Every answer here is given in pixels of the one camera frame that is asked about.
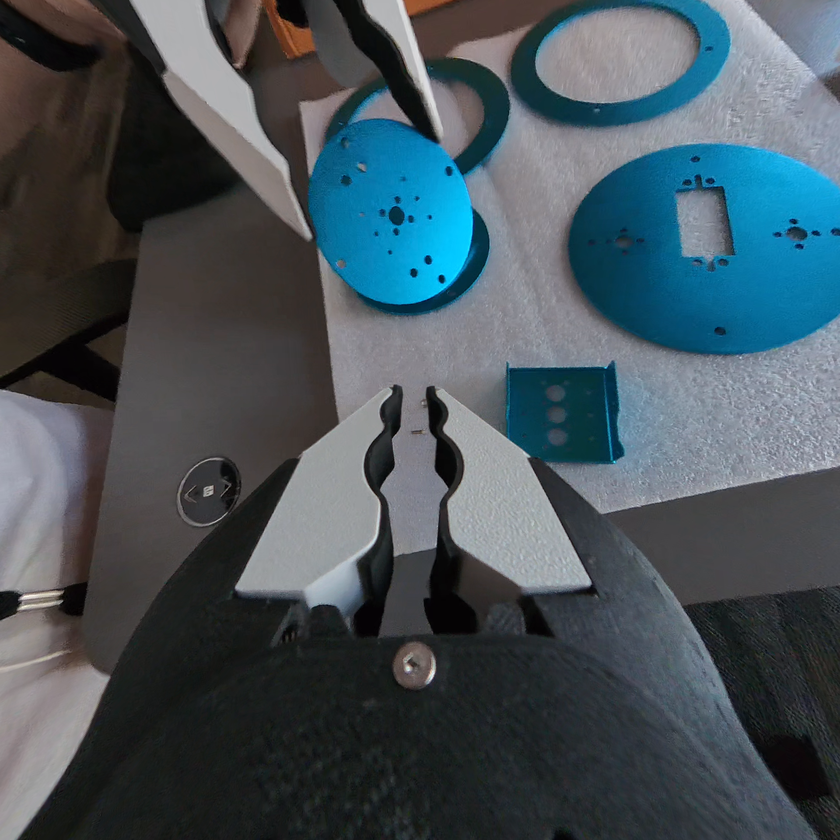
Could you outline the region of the brown cardboard box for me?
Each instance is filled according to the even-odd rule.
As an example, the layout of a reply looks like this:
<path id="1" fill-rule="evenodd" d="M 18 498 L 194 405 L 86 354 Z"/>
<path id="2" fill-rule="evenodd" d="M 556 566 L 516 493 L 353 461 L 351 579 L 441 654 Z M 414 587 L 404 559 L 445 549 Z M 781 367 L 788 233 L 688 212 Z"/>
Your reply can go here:
<path id="1" fill-rule="evenodd" d="M 410 18 L 427 14 L 437 8 L 452 4 L 454 1 L 405 1 L 404 5 Z M 296 60 L 314 53 L 315 47 L 309 28 L 295 26 L 277 12 L 277 3 L 263 1 L 262 6 L 273 32 L 289 60 Z"/>

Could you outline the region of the small blue perforated disc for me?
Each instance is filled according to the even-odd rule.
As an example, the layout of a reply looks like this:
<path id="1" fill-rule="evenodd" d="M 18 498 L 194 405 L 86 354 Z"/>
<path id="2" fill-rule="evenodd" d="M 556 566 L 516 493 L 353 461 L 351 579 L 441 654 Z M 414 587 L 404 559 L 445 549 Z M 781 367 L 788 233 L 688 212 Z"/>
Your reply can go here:
<path id="1" fill-rule="evenodd" d="M 443 306 L 468 261 L 465 179 L 442 146 L 402 122 L 351 122 L 327 140 L 308 206 L 326 266 L 381 311 Z"/>
<path id="2" fill-rule="evenodd" d="M 458 274 L 458 277 L 446 286 L 439 294 L 425 301 L 410 304 L 394 305 L 383 303 L 356 293 L 366 306 L 379 312 L 385 312 L 401 316 L 416 316 L 434 312 L 446 307 L 450 303 L 461 298 L 478 281 L 490 255 L 490 237 L 487 225 L 477 210 L 473 210 L 473 234 L 469 247 L 467 260 Z"/>

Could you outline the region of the blue metal bracket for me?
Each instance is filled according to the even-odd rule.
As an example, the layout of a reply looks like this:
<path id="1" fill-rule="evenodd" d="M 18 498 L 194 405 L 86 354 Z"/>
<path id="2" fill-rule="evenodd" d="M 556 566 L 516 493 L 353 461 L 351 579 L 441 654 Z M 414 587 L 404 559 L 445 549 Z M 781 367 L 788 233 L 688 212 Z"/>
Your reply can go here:
<path id="1" fill-rule="evenodd" d="M 548 463 L 610 465 L 624 457 L 616 364 L 508 367 L 507 437 Z"/>

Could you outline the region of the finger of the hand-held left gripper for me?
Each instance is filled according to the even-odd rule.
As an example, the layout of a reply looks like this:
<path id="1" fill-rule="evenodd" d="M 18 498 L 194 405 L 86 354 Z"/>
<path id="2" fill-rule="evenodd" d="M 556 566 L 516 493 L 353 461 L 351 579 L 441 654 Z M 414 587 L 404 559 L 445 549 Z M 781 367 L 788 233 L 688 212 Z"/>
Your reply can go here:
<path id="1" fill-rule="evenodd" d="M 332 79 L 353 88 L 377 70 L 414 128 L 430 140 L 443 140 L 432 84 L 403 1 L 305 1 L 303 9 Z"/>
<path id="2" fill-rule="evenodd" d="M 311 241 L 289 164 L 263 129 L 251 87 L 218 45 L 205 3 L 131 5 L 164 62 L 162 80 L 178 107 L 264 204 Z"/>

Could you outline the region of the large blue slotted disc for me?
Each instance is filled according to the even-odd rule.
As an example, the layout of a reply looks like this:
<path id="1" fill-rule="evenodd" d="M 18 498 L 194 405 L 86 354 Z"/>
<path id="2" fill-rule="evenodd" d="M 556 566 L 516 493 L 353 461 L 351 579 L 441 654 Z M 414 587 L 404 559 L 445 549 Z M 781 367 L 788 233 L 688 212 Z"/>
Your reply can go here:
<path id="1" fill-rule="evenodd" d="M 722 191 L 732 253 L 684 254 L 678 196 Z M 592 306 L 652 343 L 751 354 L 838 317 L 838 184 L 789 156 L 691 143 L 630 161 L 578 206 L 570 266 Z"/>

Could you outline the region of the round desk control button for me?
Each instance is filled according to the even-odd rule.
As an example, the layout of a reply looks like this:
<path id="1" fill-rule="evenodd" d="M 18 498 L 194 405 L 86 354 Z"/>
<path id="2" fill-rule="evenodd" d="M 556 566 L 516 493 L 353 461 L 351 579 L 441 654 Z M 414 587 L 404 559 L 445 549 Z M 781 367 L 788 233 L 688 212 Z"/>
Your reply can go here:
<path id="1" fill-rule="evenodd" d="M 241 476 L 224 456 L 204 458 L 186 471 L 175 505 L 180 518 L 193 528 L 208 528 L 224 520 L 238 502 Z"/>

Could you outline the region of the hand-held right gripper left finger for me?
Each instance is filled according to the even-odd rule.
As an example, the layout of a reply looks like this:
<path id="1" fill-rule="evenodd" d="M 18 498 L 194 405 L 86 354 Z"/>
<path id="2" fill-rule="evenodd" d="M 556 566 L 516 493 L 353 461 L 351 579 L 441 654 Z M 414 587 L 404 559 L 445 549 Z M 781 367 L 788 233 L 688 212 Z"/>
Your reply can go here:
<path id="1" fill-rule="evenodd" d="M 307 634 L 314 613 L 339 632 L 378 634 L 393 574 L 382 487 L 395 465 L 403 389 L 378 392 L 277 472 L 275 495 L 248 499 L 235 594 L 283 602 L 278 634 Z"/>

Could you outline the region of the white foam sheet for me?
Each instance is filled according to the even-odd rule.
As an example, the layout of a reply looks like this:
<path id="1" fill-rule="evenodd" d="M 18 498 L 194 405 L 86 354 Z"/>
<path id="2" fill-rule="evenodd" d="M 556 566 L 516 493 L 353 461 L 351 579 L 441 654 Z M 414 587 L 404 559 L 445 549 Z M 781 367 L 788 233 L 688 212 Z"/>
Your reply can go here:
<path id="1" fill-rule="evenodd" d="M 730 142 L 787 154 L 838 182 L 838 101 L 747 2 L 709 2 L 731 50 L 715 84 L 683 108 L 625 128 L 545 121 L 511 94 L 506 132 L 466 181 L 490 234 L 477 283 L 415 317 L 364 305 L 319 259 L 339 419 L 401 384 L 452 393 L 505 426 L 512 366 L 616 362 L 615 465 L 558 471 L 602 511 L 838 467 L 838 324 L 763 353 L 710 356 L 635 338 L 585 300 L 565 239 L 602 177 L 645 153 Z"/>

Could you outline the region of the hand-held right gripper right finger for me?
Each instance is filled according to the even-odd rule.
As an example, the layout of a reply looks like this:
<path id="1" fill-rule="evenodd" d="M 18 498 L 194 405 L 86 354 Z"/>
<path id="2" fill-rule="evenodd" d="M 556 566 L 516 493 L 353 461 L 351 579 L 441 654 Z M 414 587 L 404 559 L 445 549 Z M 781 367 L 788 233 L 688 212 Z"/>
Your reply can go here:
<path id="1" fill-rule="evenodd" d="M 430 385 L 426 399 L 446 486 L 424 601 L 432 629 L 477 631 L 497 605 L 589 592 L 529 455 L 443 388 Z"/>

